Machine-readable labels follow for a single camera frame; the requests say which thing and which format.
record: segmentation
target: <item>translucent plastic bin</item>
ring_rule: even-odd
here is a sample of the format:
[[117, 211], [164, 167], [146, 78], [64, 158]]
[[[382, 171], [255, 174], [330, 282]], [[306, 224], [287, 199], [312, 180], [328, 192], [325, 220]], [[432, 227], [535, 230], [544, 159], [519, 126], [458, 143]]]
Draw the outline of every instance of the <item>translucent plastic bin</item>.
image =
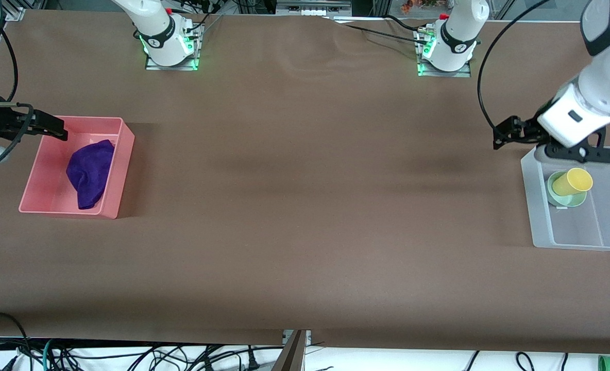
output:
[[[544, 156], [542, 147], [538, 152], [534, 148], [521, 160], [534, 246], [610, 250], [610, 164], [579, 164]], [[545, 181], [554, 172], [572, 167], [582, 167], [593, 176], [587, 200], [568, 209], [549, 204]]]
[[[64, 120], [69, 139], [42, 137], [19, 211], [61, 218], [115, 219], [135, 136], [118, 117], [58, 117]], [[76, 190], [67, 178], [67, 164], [77, 150], [105, 139], [115, 146], [106, 188], [92, 209], [79, 210]]]

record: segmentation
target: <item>mounting plate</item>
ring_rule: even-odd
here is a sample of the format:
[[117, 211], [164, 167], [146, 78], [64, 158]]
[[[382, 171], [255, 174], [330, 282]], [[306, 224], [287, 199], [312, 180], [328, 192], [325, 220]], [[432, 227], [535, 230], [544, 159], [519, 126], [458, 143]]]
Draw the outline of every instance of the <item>mounting plate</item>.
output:
[[[193, 21], [187, 19], [187, 23], [185, 24], [187, 28], [193, 27]], [[190, 56], [187, 56], [181, 63], [178, 63], [173, 66], [161, 66], [156, 64], [151, 60], [149, 54], [147, 54], [147, 50], [145, 50], [145, 54], [147, 54], [147, 59], [145, 61], [145, 70], [148, 71], [197, 71], [199, 69], [199, 56], [202, 51], [202, 40], [204, 39], [204, 23], [200, 25], [196, 25], [195, 29], [185, 33], [184, 37], [194, 38], [192, 41], [187, 42], [187, 45], [191, 45], [195, 50]]]
[[[432, 28], [433, 24], [427, 24], [427, 29]], [[429, 43], [435, 42], [435, 38], [430, 33], [419, 33], [413, 31], [413, 38], [415, 40], [425, 40]], [[465, 65], [458, 70], [453, 72], [440, 71], [435, 68], [430, 61], [423, 57], [425, 49], [430, 47], [429, 45], [415, 44], [415, 54], [417, 55], [417, 74], [419, 76], [433, 76], [433, 77], [470, 77], [470, 63], [465, 62]]]

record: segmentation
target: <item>black cable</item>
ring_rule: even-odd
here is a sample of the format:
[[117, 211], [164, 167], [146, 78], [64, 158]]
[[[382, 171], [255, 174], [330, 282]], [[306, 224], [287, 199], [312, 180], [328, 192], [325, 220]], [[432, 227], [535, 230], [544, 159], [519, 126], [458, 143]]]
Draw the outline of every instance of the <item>black cable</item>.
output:
[[194, 26], [194, 27], [192, 27], [192, 28], [187, 28], [186, 32], [193, 31], [193, 30], [195, 30], [197, 27], [200, 27], [202, 24], [204, 24], [204, 21], [206, 21], [206, 19], [207, 19], [207, 18], [209, 18], [209, 16], [210, 16], [210, 15], [211, 15], [211, 13], [207, 13], [207, 14], [204, 16], [204, 18], [203, 18], [201, 21], [199, 21], [199, 23], [197, 23], [197, 26]]
[[562, 359], [562, 368], [560, 368], [561, 371], [565, 371], [566, 361], [568, 361], [568, 353], [564, 353], [564, 359]]
[[478, 355], [479, 350], [475, 350], [474, 354], [472, 354], [472, 357], [470, 358], [470, 362], [468, 362], [468, 366], [465, 368], [465, 371], [470, 371], [470, 369], [472, 369], [472, 365], [475, 364], [475, 359], [477, 359]]
[[144, 354], [144, 353], [131, 353], [128, 355], [113, 355], [113, 356], [101, 356], [101, 357], [86, 357], [86, 356], [70, 354], [70, 357], [75, 358], [75, 359], [114, 359], [114, 358], [124, 358], [124, 357], [138, 357], [138, 356], [141, 356], [142, 354]]
[[417, 31], [417, 29], [418, 29], [418, 27], [412, 27], [412, 26], [409, 26], [409, 25], [408, 25], [408, 24], [406, 24], [406, 23], [403, 23], [403, 22], [401, 21], [401, 19], [398, 19], [396, 16], [394, 16], [394, 15], [392, 15], [392, 14], [385, 14], [385, 15], [383, 16], [383, 18], [386, 18], [386, 19], [392, 19], [392, 21], [395, 21], [397, 24], [399, 24], [399, 26], [401, 26], [401, 27], [403, 27], [403, 28], [405, 28], [405, 29], [407, 29], [407, 30], [411, 30], [411, 31]]
[[66, 368], [64, 367], [64, 357], [62, 356], [62, 352], [60, 352], [60, 367], [62, 367], [62, 369], [66, 369]]
[[427, 43], [427, 42], [425, 42], [425, 40], [415, 40], [413, 38], [405, 38], [403, 36], [390, 35], [390, 33], [384, 33], [384, 32], [381, 32], [381, 31], [369, 30], [369, 28], [352, 26], [351, 24], [347, 24], [347, 23], [345, 23], [344, 25], [347, 26], [347, 27], [350, 27], [350, 28], [355, 28], [356, 30], [376, 33], [377, 35], [387, 36], [388, 38], [395, 38], [395, 39], [399, 39], [399, 40], [406, 40], [406, 41], [409, 41], [409, 42], [414, 42], [415, 44], [425, 45]]
[[155, 371], [156, 366], [158, 366], [158, 365], [159, 365], [159, 363], [161, 363], [162, 361], [166, 361], [166, 362], [168, 362], [168, 363], [174, 364], [174, 365], [176, 366], [176, 368], [177, 368], [177, 369], [181, 370], [181, 369], [179, 368], [179, 366], [178, 366], [176, 363], [174, 363], [174, 362], [172, 362], [172, 361], [168, 361], [168, 360], [166, 359], [166, 358], [170, 357], [170, 355], [171, 355], [171, 354], [173, 354], [174, 352], [176, 352], [176, 351], [177, 351], [179, 348], [181, 348], [181, 347], [176, 347], [176, 348], [174, 348], [173, 350], [170, 350], [170, 351], [169, 351], [169, 352], [167, 352], [167, 353], [163, 353], [163, 352], [161, 352], [161, 351], [158, 351], [158, 353], [159, 353], [159, 354], [163, 355], [162, 357], [156, 357], [156, 353], [157, 353], [157, 352], [156, 352], [156, 351], [155, 351], [155, 352], [152, 352], [152, 354], [154, 354], [154, 359], [152, 359], [152, 364], [150, 364], [149, 371]]
[[208, 9], [204, 10], [204, 8], [202, 8], [202, 6], [195, 5], [191, 0], [180, 0], [179, 3], [181, 5], [182, 9], [185, 5], [187, 5], [187, 6], [191, 7], [193, 9], [193, 11], [196, 11], [196, 9], [199, 9], [199, 11], [201, 11], [201, 12], [206, 12], [207, 14], [209, 13]]
[[19, 84], [19, 66], [17, 65], [14, 49], [12, 49], [12, 44], [10, 43], [10, 39], [5, 33], [5, 30], [1, 30], [1, 35], [3, 36], [3, 40], [5, 40], [5, 44], [8, 46], [8, 50], [10, 51], [10, 57], [12, 59], [12, 68], [14, 70], [14, 85], [12, 86], [10, 96], [8, 96], [8, 102], [11, 102], [14, 98], [14, 95], [16, 94], [16, 89]]
[[[522, 367], [522, 364], [520, 363], [520, 356], [524, 356], [527, 359], [527, 362], [529, 362], [529, 369], [525, 369], [524, 367]], [[520, 367], [522, 371], [534, 371], [534, 364], [532, 363], [532, 359], [529, 358], [529, 356], [525, 352], [517, 352], [515, 354], [515, 362], [518, 364], [518, 367]]]
[[257, 363], [257, 359], [255, 358], [255, 353], [252, 350], [252, 346], [248, 345], [248, 371], [255, 371], [255, 369], [258, 368], [260, 368], [260, 364]]
[[[32, 348], [30, 347], [30, 343], [28, 341], [28, 335], [26, 335], [25, 330], [23, 329], [23, 326], [21, 326], [21, 322], [19, 322], [13, 315], [7, 314], [7, 313], [3, 313], [3, 312], [0, 312], [0, 317], [5, 317], [6, 319], [9, 319], [10, 321], [14, 322], [16, 327], [19, 329], [19, 332], [21, 332], [21, 335], [23, 337], [23, 342], [25, 343], [25, 347], [27, 348], [28, 353], [30, 353], [32, 351]], [[34, 364], [34, 362], [32, 361], [32, 357], [31, 357], [31, 359], [30, 359], [30, 371], [32, 371], [32, 364]]]
[[6, 364], [3, 368], [1, 368], [1, 371], [12, 371], [12, 369], [14, 368], [14, 364], [15, 364], [16, 360], [18, 359], [18, 357], [19, 356], [12, 357], [10, 362], [8, 362], [8, 364]]
[[241, 356], [236, 355], [239, 358], [239, 371], [243, 371], [243, 362], [241, 361]]
[[159, 352], [159, 354], [162, 354], [162, 357], [156, 357], [156, 351], [152, 352], [152, 354], [154, 355], [154, 359], [151, 360], [151, 363], [149, 364], [149, 371], [156, 371], [156, 367], [159, 365], [159, 363], [165, 361], [168, 362], [169, 364], [173, 365], [174, 367], [177, 368], [177, 371], [181, 371], [181, 368], [179, 367], [178, 364], [174, 363], [173, 361], [170, 361], [169, 359], [167, 359], [168, 355], [163, 355], [163, 353]]
[[[259, 348], [253, 348], [253, 350], [269, 350], [269, 349], [282, 349], [284, 347], [259, 347]], [[235, 355], [239, 355], [241, 353], [247, 353], [249, 352], [249, 349], [244, 349], [244, 350], [238, 350], [236, 352], [225, 352], [225, 353], [221, 353], [220, 355], [215, 355], [211, 360], [211, 364], [221, 361], [223, 359], [229, 358], [229, 357], [234, 357]], [[196, 371], [202, 371], [202, 369], [206, 368], [206, 366], [202, 366], [200, 368], [198, 368]]]
[[204, 362], [205, 359], [209, 359], [209, 355], [211, 353], [222, 347], [222, 345], [207, 345], [207, 347], [204, 349], [204, 352], [197, 356], [195, 361], [193, 361], [193, 363], [185, 371], [192, 371], [192, 369], [194, 369], [197, 364], [199, 364], [200, 362]]
[[[1, 155], [0, 155], [0, 162], [2, 160], [4, 160], [8, 156], [8, 154], [10, 154], [11, 150], [13, 150], [15, 148], [15, 146], [21, 141], [21, 137], [28, 130], [28, 127], [30, 127], [30, 124], [32, 122], [32, 115], [35, 114], [35, 110], [34, 110], [34, 108], [32, 108], [32, 106], [30, 104], [27, 104], [27, 103], [17, 103], [16, 106], [17, 107], [26, 107], [26, 108], [28, 108], [28, 113], [26, 114], [25, 120], [23, 120], [23, 125], [21, 125], [21, 127], [19, 129], [19, 132], [16, 134], [16, 137], [14, 137], [14, 139], [12, 139], [11, 143], [7, 146], [7, 148], [5, 148], [3, 153], [1, 153]], [[17, 327], [23, 333], [23, 327], [20, 327], [21, 324], [19, 324], [19, 322], [16, 319], [14, 319], [14, 317], [12, 317], [9, 314], [4, 314], [4, 313], [0, 313], [0, 315], [8, 315], [9, 316], [8, 318], [9, 319], [13, 319], [13, 321], [15, 322]]]
[[126, 371], [134, 371], [134, 369], [138, 367], [140, 362], [142, 362], [142, 360], [145, 359], [145, 357], [147, 357], [149, 353], [154, 352], [154, 350], [156, 350], [157, 348], [158, 347], [152, 347], [148, 349], [147, 352], [142, 353], [140, 357], [138, 357], [133, 363], [131, 363], [131, 365], [129, 366], [129, 368], [126, 369]]
[[[248, 4], [241, 4], [241, 3], [237, 2], [236, 0], [232, 0], [232, 2], [239, 6], [239, 10], [242, 11], [243, 10], [242, 8], [245, 7], [246, 11], [247, 11], [246, 14], [252, 14], [252, 12], [250, 11], [250, 5], [248, 5]], [[258, 0], [255, 0], [255, 3], [253, 5], [253, 7], [257, 6], [257, 2], [258, 2]]]
[[188, 355], [185, 354], [182, 347], [179, 347], [179, 351], [182, 353], [183, 359], [185, 359], [184, 363], [188, 365]]
[[538, 3], [534, 4], [534, 5], [532, 5], [527, 10], [522, 12], [519, 16], [515, 17], [513, 19], [513, 21], [510, 21], [509, 24], [507, 24], [506, 27], [503, 28], [502, 31], [500, 31], [500, 33], [498, 33], [498, 35], [495, 37], [495, 40], [493, 40], [493, 42], [490, 44], [490, 46], [486, 50], [486, 56], [484, 56], [484, 60], [481, 62], [481, 67], [479, 68], [479, 75], [477, 76], [477, 98], [479, 99], [479, 107], [481, 108], [481, 112], [484, 114], [484, 117], [486, 118], [486, 121], [490, 125], [491, 129], [493, 129], [493, 132], [498, 134], [498, 136], [500, 136], [500, 138], [503, 141], [505, 141], [506, 143], [516, 142], [516, 143], [524, 143], [524, 144], [533, 144], [533, 143], [538, 143], [538, 142], [537, 141], [527, 141], [526, 139], [513, 139], [513, 138], [510, 138], [510, 137], [506, 136], [505, 134], [502, 134], [495, 127], [495, 125], [493, 124], [493, 120], [490, 119], [490, 116], [488, 115], [488, 112], [486, 112], [486, 107], [484, 107], [484, 98], [481, 95], [481, 82], [482, 82], [482, 77], [484, 76], [484, 67], [486, 66], [486, 61], [488, 60], [488, 56], [490, 56], [490, 52], [493, 51], [493, 48], [495, 47], [495, 44], [497, 44], [498, 41], [500, 41], [500, 38], [506, 33], [506, 31], [508, 31], [509, 28], [511, 28], [515, 23], [520, 21], [522, 19], [522, 17], [524, 17], [527, 14], [529, 14], [529, 12], [531, 12], [532, 10], [540, 7], [541, 5], [543, 5], [543, 4], [545, 4], [545, 3], [549, 2], [549, 1], [550, 0], [542, 0], [541, 2], [538, 2]]

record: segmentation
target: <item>robotic arm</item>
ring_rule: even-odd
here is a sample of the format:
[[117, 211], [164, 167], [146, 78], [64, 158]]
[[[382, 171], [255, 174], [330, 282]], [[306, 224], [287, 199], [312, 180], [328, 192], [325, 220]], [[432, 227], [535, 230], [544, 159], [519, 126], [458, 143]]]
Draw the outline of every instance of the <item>robotic arm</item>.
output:
[[179, 64], [194, 53], [193, 22], [169, 14], [161, 0], [112, 0], [133, 21], [148, 56], [161, 66]]
[[486, 0], [460, 0], [451, 9], [449, 19], [433, 24], [435, 43], [423, 57], [442, 71], [457, 71], [472, 58], [479, 31], [488, 20]]
[[[179, 14], [170, 14], [160, 0], [112, 0], [129, 15], [140, 33], [145, 52], [158, 65], [179, 64], [191, 55], [194, 48], [194, 27], [190, 19]], [[0, 3], [0, 35], [4, 17]], [[13, 108], [25, 106], [26, 114]], [[43, 134], [66, 141], [64, 122], [57, 117], [34, 110], [29, 104], [9, 103], [0, 97], [0, 138], [11, 141], [7, 148], [0, 146], [0, 162], [6, 160], [9, 152], [24, 134]]]
[[[603, 147], [610, 124], [610, 0], [592, 0], [581, 19], [581, 30], [592, 62], [559, 89], [532, 119], [512, 116], [497, 126], [493, 147], [508, 143], [505, 137], [545, 145], [551, 158], [610, 163], [610, 148]], [[587, 137], [597, 134], [597, 146]]]

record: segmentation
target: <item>white plastic bin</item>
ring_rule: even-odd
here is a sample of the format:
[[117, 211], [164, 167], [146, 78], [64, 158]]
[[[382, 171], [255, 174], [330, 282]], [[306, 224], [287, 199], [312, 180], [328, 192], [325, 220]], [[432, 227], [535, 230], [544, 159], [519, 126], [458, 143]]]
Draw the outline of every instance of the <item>white plastic bin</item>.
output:
[[[534, 148], [521, 160], [532, 239], [536, 247], [610, 250], [610, 164], [579, 164], [545, 157]], [[594, 179], [587, 200], [568, 209], [548, 203], [546, 180], [552, 173], [582, 167]]]

